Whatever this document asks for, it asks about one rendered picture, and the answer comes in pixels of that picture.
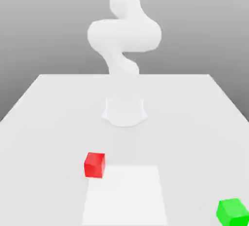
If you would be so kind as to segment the small red cube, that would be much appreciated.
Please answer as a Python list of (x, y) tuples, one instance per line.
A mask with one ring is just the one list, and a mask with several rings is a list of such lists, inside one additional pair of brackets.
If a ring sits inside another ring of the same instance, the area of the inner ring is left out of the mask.
[(89, 152), (84, 161), (85, 176), (90, 178), (103, 178), (105, 165), (104, 153)]

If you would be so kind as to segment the small green cube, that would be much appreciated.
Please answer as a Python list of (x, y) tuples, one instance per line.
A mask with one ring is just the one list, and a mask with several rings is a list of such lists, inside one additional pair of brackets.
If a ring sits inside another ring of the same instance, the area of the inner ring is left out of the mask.
[(222, 226), (249, 225), (249, 211), (239, 198), (220, 200), (216, 216)]

